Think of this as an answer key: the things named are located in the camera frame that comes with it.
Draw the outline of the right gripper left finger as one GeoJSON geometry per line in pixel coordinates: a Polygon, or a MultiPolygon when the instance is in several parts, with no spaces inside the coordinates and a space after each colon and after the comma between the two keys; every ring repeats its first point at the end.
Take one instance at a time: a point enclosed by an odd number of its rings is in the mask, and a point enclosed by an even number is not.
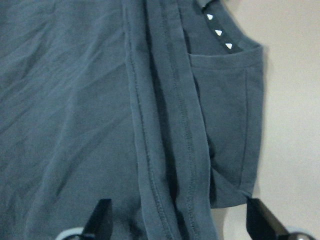
{"type": "Polygon", "coordinates": [[[110,240],[112,236],[112,200],[100,199],[83,231],[83,240],[110,240]]]}

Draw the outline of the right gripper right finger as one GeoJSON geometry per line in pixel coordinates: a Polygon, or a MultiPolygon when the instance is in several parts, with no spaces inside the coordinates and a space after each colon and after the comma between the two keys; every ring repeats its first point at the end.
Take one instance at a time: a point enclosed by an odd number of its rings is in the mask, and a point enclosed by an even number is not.
{"type": "Polygon", "coordinates": [[[248,198],[246,230],[252,240],[288,240],[289,232],[259,198],[248,198]]]}

